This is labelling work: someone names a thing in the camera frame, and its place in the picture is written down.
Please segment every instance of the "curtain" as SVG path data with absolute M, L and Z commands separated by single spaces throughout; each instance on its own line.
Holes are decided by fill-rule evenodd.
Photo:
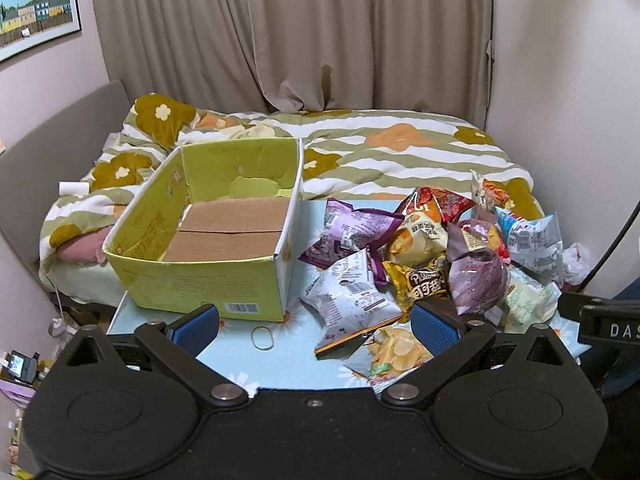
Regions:
M 223 112 L 405 108 L 484 125 L 492 0 L 94 0 L 111 78 Z

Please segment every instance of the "gray headboard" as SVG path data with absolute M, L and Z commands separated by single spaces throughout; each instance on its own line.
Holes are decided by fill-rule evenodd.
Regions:
M 122 129 L 129 108 L 122 83 L 110 82 L 0 155 L 0 233 L 36 279 L 40 228 L 58 198 L 58 183 L 88 173 L 107 136 Z

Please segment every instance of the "white wall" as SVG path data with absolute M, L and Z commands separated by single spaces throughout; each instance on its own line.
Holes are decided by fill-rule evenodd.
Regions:
M 78 8 L 82 32 L 0 64 L 0 138 L 7 146 L 108 82 L 93 2 L 78 0 Z M 41 288 L 0 237 L 0 350 L 50 355 L 53 343 L 47 326 L 53 315 Z M 0 395 L 0 458 L 7 454 L 6 422 L 13 415 L 14 405 Z
M 640 199 L 640 0 L 495 0 L 487 131 L 597 261 Z M 637 221 L 587 288 L 640 274 Z

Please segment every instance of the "silver bolt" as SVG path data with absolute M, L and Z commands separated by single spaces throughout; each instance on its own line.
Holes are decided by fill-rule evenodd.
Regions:
M 420 390 L 412 384 L 396 383 L 389 386 L 386 392 L 395 400 L 411 400 L 418 396 Z
M 217 400 L 235 400 L 243 393 L 240 386 L 231 383 L 217 384 L 211 389 L 211 397 Z

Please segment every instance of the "framed picture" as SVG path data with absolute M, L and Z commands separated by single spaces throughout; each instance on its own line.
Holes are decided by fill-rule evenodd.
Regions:
M 76 0 L 0 0 L 0 61 L 78 30 Z

